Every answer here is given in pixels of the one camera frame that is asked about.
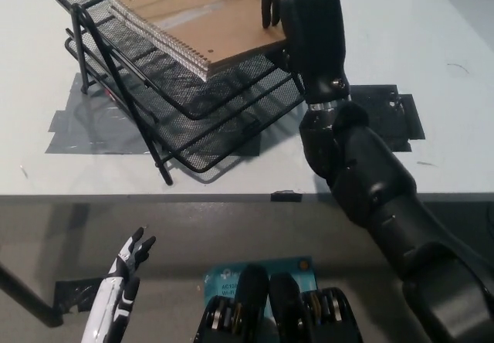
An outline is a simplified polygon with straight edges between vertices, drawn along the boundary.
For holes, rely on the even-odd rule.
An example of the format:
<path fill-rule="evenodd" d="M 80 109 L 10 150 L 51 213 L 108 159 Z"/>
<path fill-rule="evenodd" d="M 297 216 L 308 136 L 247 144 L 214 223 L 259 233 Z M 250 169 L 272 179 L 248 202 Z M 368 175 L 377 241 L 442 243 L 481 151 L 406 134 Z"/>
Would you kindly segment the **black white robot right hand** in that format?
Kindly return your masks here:
<path fill-rule="evenodd" d="M 262 26 L 278 24 L 286 37 L 288 67 L 301 77 L 306 102 L 347 100 L 340 0 L 262 0 Z"/>

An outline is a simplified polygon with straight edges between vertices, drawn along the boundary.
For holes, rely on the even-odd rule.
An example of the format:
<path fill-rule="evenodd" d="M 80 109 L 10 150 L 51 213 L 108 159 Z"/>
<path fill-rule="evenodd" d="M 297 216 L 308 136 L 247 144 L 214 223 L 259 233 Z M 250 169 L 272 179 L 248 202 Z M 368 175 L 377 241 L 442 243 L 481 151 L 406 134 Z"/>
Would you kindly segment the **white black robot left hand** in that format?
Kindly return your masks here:
<path fill-rule="evenodd" d="M 139 266 L 149 257 L 155 236 L 142 240 L 144 227 L 131 235 L 114 258 L 96 292 L 81 341 L 121 342 L 134 308 Z"/>

